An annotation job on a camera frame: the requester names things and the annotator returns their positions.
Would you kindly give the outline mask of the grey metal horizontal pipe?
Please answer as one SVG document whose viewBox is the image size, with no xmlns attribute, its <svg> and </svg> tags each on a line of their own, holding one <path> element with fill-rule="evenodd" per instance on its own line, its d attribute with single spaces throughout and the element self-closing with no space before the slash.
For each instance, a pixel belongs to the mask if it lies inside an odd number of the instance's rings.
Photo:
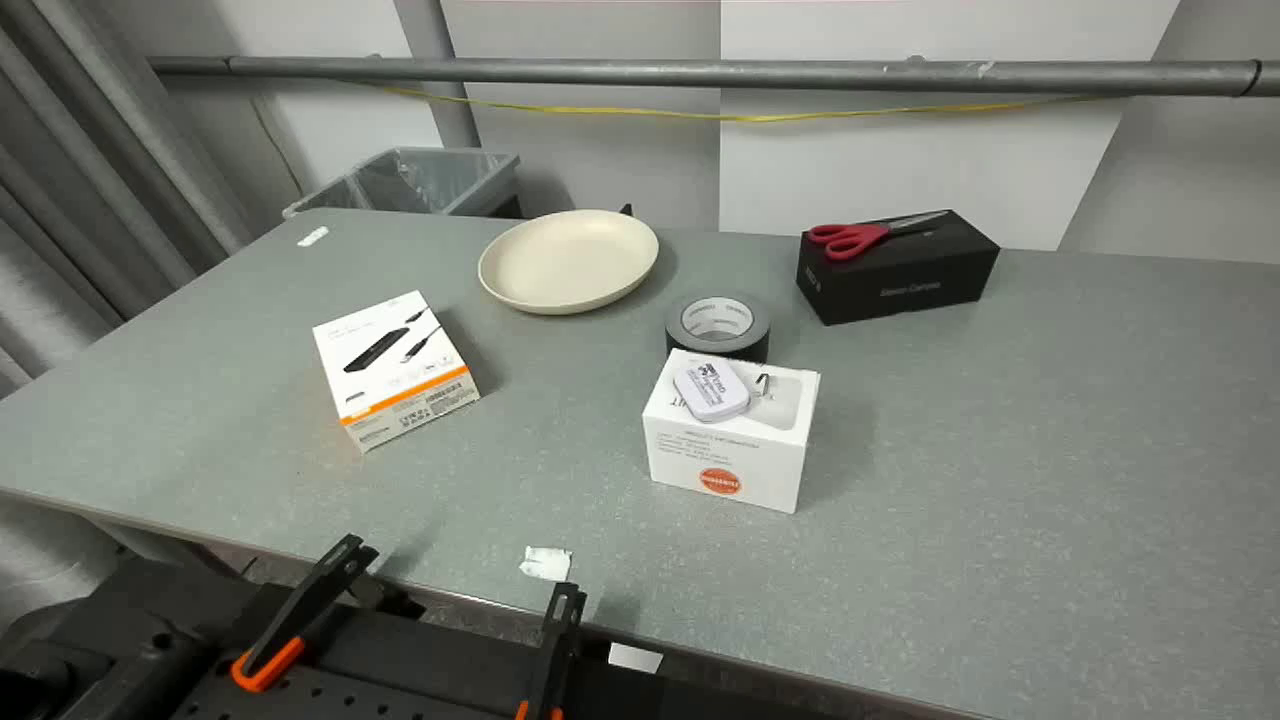
<svg viewBox="0 0 1280 720">
<path fill-rule="evenodd" d="M 391 56 L 153 56 L 160 75 L 627 83 L 750 91 L 981 97 L 1240 97 L 1277 100 L 1280 58 L 391 58 Z"/>
</svg>

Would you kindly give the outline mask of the white foam board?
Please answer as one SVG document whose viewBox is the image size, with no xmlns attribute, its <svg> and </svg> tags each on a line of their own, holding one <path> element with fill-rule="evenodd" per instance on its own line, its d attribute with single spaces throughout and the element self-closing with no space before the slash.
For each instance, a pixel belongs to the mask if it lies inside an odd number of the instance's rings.
<svg viewBox="0 0 1280 720">
<path fill-rule="evenodd" d="M 720 0 L 725 58 L 1152 58 L 1180 0 Z M 725 91 L 720 224 L 957 207 L 1057 249 L 1125 118 L 1101 97 Z"/>
</svg>

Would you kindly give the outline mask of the right black orange clamp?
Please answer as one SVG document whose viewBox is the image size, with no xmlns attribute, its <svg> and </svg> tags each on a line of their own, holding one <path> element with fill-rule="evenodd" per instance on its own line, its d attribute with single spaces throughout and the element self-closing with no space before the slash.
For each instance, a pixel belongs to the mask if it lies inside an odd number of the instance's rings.
<svg viewBox="0 0 1280 720">
<path fill-rule="evenodd" d="M 565 720 L 565 694 L 569 694 L 573 662 L 579 657 L 585 598 L 587 590 L 579 582 L 559 578 L 552 589 L 539 619 L 539 645 L 533 651 L 523 694 L 511 720 Z"/>
</svg>

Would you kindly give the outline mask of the black orange clamp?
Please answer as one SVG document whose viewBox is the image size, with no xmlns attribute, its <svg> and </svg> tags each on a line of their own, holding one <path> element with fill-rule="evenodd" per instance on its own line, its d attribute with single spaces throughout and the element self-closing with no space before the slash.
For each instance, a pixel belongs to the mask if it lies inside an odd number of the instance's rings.
<svg viewBox="0 0 1280 720">
<path fill-rule="evenodd" d="M 579 582 L 559 578 L 552 589 L 539 619 L 539 645 L 533 651 L 523 694 L 511 720 L 565 720 L 565 694 L 569 694 L 573 662 L 579 657 L 585 598 L 587 590 Z"/>
<path fill-rule="evenodd" d="M 303 658 L 309 632 L 373 558 L 373 543 L 360 537 L 338 537 L 286 590 L 267 627 L 233 658 L 226 678 L 247 694 L 262 694 L 274 678 L 284 678 Z"/>
</svg>

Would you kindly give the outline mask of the grey plastic bin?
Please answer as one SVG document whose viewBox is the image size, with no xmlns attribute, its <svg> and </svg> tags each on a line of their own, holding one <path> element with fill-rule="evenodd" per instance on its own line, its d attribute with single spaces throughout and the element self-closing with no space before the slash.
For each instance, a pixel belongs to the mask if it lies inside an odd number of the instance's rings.
<svg viewBox="0 0 1280 720">
<path fill-rule="evenodd" d="M 514 167 L 518 161 L 511 151 L 391 148 L 293 198 L 286 215 L 311 207 L 514 215 Z"/>
</svg>

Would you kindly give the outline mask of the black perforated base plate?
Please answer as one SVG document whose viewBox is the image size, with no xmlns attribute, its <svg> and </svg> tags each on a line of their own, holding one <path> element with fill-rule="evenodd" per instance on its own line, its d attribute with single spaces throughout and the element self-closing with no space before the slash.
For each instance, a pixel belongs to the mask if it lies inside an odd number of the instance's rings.
<svg viewBox="0 0 1280 720">
<path fill-rule="evenodd" d="M 536 641 L 498 641 L 343 603 L 262 694 L 226 678 L 293 589 L 127 558 L 95 590 L 5 627 L 0 720 L 511 720 Z M 773 678 L 609 658 L 579 625 L 565 720 L 943 720 L 940 707 Z"/>
</svg>

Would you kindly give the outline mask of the red handled scissors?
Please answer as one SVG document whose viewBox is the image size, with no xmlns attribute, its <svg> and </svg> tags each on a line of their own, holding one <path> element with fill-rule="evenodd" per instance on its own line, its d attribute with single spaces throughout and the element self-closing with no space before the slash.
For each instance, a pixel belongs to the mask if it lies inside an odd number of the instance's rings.
<svg viewBox="0 0 1280 720">
<path fill-rule="evenodd" d="M 896 215 L 896 220 L 865 220 L 865 224 L 815 224 L 804 230 L 833 265 L 860 261 L 875 243 L 934 224 L 934 211 Z"/>
</svg>

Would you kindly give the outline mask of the white tape patch near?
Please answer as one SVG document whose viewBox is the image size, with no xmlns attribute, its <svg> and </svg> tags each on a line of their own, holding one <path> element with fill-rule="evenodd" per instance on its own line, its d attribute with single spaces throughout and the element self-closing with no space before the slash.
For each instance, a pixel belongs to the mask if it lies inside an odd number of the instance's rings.
<svg viewBox="0 0 1280 720">
<path fill-rule="evenodd" d="M 565 549 L 523 549 L 518 554 L 518 571 L 533 576 L 533 578 L 569 578 L 573 571 L 573 550 Z"/>
</svg>

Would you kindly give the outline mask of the white cube box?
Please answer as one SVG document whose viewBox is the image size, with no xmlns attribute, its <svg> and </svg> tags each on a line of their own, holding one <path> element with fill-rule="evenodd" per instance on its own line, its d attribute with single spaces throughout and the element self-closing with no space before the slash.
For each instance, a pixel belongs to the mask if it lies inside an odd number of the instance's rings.
<svg viewBox="0 0 1280 720">
<path fill-rule="evenodd" d="M 656 484 L 799 509 L 820 377 L 671 349 L 638 413 Z"/>
</svg>

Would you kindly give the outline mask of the black rectangular box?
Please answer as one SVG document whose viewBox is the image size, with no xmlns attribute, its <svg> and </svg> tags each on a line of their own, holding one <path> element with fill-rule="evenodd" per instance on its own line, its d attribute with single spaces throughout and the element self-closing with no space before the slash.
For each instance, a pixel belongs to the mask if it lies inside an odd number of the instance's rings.
<svg viewBox="0 0 1280 720">
<path fill-rule="evenodd" d="M 998 243 L 951 207 L 849 265 L 833 265 L 804 230 L 797 286 L 825 325 L 970 305 L 998 255 Z"/>
</svg>

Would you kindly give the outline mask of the black tape roll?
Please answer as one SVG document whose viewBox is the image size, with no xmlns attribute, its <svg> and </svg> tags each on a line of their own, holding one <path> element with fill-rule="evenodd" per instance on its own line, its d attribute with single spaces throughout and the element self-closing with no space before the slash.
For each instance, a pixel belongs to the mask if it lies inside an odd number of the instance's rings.
<svg viewBox="0 0 1280 720">
<path fill-rule="evenodd" d="M 671 349 L 754 365 L 767 359 L 767 331 L 767 311 L 742 297 L 678 297 L 665 325 Z"/>
</svg>

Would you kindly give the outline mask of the cream white plate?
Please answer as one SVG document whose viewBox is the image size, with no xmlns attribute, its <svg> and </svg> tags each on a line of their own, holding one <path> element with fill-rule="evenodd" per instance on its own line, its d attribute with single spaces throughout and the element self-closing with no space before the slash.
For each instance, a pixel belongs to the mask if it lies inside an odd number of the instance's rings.
<svg viewBox="0 0 1280 720">
<path fill-rule="evenodd" d="M 576 207 L 518 220 L 485 243 L 475 282 L 528 314 L 576 314 L 636 291 L 659 237 L 625 211 Z"/>
</svg>

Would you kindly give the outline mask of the white orange flat box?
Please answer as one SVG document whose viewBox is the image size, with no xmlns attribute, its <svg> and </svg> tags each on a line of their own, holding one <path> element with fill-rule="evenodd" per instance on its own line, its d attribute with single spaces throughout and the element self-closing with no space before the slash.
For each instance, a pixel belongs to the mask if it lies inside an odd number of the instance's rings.
<svg viewBox="0 0 1280 720">
<path fill-rule="evenodd" d="M 311 328 L 338 427 L 383 449 L 478 401 L 478 385 L 419 291 Z"/>
</svg>

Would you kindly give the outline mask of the left black orange clamp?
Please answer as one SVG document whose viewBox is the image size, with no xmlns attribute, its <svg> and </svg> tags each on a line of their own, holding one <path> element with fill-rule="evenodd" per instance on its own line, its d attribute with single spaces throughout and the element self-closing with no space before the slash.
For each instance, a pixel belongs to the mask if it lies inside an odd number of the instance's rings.
<svg viewBox="0 0 1280 720">
<path fill-rule="evenodd" d="M 309 632 L 373 558 L 373 543 L 360 537 L 338 537 L 286 590 L 267 627 L 233 658 L 226 678 L 247 694 L 262 694 L 274 678 L 284 678 L 303 658 Z"/>
</svg>

